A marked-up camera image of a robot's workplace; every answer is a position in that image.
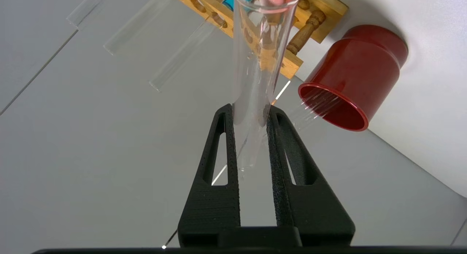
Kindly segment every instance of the red cup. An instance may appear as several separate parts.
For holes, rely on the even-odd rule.
[[[327,113],[315,112],[341,128],[364,131],[397,82],[407,55],[407,45],[392,31],[356,26],[331,46],[298,94],[311,107],[310,95],[331,92],[340,104]]]

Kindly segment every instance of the turned wooden spindle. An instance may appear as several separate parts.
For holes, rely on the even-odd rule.
[[[312,11],[311,16],[305,23],[297,34],[290,40],[289,44],[287,45],[287,50],[292,52],[294,55],[305,46],[305,43],[308,41],[308,38],[312,35],[313,31],[315,31],[324,21],[326,20],[326,15],[319,10]]]

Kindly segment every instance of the cup rim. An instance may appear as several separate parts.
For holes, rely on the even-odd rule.
[[[298,95],[300,96],[300,98],[302,98],[302,96],[304,96],[304,94],[302,94],[302,91],[304,91],[304,88],[320,88],[324,91],[328,91],[332,94],[334,94],[335,96],[339,97],[341,100],[345,101],[347,104],[349,104],[352,108],[355,109],[355,111],[357,111],[357,113],[360,115],[360,117],[362,118],[362,121],[363,121],[363,126],[359,129],[355,129],[355,128],[348,128],[348,127],[345,127],[345,126],[342,126],[340,124],[337,124],[335,123],[334,121],[330,121],[328,119],[326,119],[327,116],[324,116],[323,119],[335,126],[338,126],[342,129],[346,129],[346,130],[349,130],[349,131],[365,131],[367,128],[368,128],[368,125],[369,125],[369,120],[368,120],[368,116],[366,115],[365,111],[363,111],[362,108],[360,108],[354,101],[350,100],[349,98],[347,98],[346,96],[344,96],[342,93],[340,93],[339,91],[336,91],[335,89],[333,88],[330,88],[328,86],[325,86],[325,85],[322,85],[322,84],[319,84],[319,83],[314,83],[314,82],[304,82],[302,83],[299,87],[298,87]]]

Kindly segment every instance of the test tube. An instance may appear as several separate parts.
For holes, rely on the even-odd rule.
[[[77,30],[82,30],[109,0],[84,0],[66,18]]]
[[[179,71],[192,56],[200,49],[200,45],[216,30],[215,26],[208,21],[204,21],[178,48],[177,52],[169,58],[162,68],[154,75],[150,85],[157,91],[161,91],[162,86],[172,78],[177,77]]]
[[[150,0],[106,41],[104,48],[111,55],[116,54],[120,48],[138,36],[169,4],[170,0]]]
[[[255,165],[297,2],[235,0],[232,105],[239,171]]]

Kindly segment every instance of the wooden test tube rack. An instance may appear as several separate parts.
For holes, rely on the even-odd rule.
[[[222,4],[224,0],[180,0],[183,4],[201,15],[205,20],[216,25],[231,38],[234,36],[234,13]],[[297,57],[308,38],[317,43],[332,31],[347,12],[348,7],[340,0],[299,0],[295,11],[294,26],[298,33],[290,40],[282,60],[281,73],[291,79],[298,71],[303,61]],[[251,49],[256,49],[254,34],[249,34],[252,39]]]

